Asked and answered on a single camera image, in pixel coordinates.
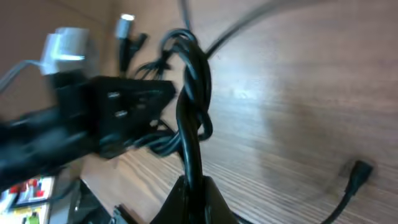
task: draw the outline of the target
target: gray cable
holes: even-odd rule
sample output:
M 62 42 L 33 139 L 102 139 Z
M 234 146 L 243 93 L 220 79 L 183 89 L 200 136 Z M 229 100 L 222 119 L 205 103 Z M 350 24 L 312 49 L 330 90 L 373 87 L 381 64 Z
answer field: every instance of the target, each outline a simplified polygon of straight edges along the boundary
M 26 68 L 28 65 L 35 65 L 40 67 L 40 62 L 36 60 L 23 60 L 13 66 L 1 79 L 0 79 L 0 94 L 11 84 L 13 79 Z

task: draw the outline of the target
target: desk surface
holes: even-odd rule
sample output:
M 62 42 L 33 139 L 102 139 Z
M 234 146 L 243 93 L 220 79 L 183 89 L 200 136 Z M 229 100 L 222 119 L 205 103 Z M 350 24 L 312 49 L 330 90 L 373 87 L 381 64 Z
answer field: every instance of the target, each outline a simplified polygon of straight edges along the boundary
M 181 27 L 176 0 L 121 1 L 150 35 L 134 65 L 156 58 Z M 263 0 L 190 1 L 206 48 Z M 375 163 L 340 223 L 398 218 L 398 2 L 335 1 L 270 17 L 211 60 L 214 135 L 201 144 L 204 173 L 230 208 L 255 223 L 319 223 L 336 207 L 350 162 Z M 182 63 L 167 79 L 181 87 Z M 165 112 L 175 126 L 175 102 Z M 86 158 L 82 178 L 107 210 L 123 203 L 149 222 L 182 173 L 177 156 L 145 149 Z

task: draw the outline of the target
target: twisted black cable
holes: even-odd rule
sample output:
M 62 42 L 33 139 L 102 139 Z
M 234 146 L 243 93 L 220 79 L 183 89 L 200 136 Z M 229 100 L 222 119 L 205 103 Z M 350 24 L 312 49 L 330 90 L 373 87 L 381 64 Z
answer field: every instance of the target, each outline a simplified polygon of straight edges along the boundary
M 190 192 L 199 197 L 203 178 L 199 141 L 208 139 L 213 133 L 213 125 L 208 115 L 211 98 L 210 66 L 197 38 L 187 29 L 175 29 L 167 33 L 160 43 L 160 54 L 160 59 L 140 69 L 154 69 L 161 77 L 168 67 L 165 59 L 171 55 L 178 54 L 185 63 L 184 87 L 178 97 L 176 109 L 178 132 L 173 133 L 170 129 L 159 131 L 144 136 L 134 144 L 149 146 L 160 156 L 180 151 Z M 198 135 L 201 125 L 204 131 Z

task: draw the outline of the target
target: cable connector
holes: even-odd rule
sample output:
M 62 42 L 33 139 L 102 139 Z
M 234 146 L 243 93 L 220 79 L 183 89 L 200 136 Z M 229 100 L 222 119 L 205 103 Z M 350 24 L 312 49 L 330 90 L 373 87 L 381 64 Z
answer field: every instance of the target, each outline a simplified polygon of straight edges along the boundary
M 349 181 L 345 190 L 344 197 L 341 202 L 337 205 L 336 209 L 329 215 L 329 217 L 322 222 L 322 224 L 331 224 L 337 217 L 343 212 L 352 196 L 356 194 L 359 188 L 368 181 L 372 174 L 373 166 L 364 162 L 356 161 L 351 174 L 349 175 Z
M 364 161 L 356 161 L 349 175 L 349 181 L 345 190 L 346 194 L 355 195 L 359 188 L 368 181 L 372 171 L 372 165 Z
M 130 32 L 134 25 L 135 16 L 122 14 L 116 29 L 116 38 L 119 39 L 119 76 L 126 78 L 132 58 L 144 45 L 147 34 L 139 34 L 138 38 L 131 39 Z

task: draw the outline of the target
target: white plug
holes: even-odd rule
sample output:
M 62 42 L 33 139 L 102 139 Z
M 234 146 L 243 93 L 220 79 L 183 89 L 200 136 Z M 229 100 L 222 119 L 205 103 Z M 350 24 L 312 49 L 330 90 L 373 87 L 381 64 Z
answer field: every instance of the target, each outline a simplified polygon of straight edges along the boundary
M 88 29 L 58 28 L 47 36 L 40 62 L 42 74 L 81 69 L 90 77 L 97 75 L 96 52 L 90 43 Z
M 134 22 L 134 15 L 121 14 L 115 36 L 118 39 L 126 39 L 130 35 L 130 30 Z

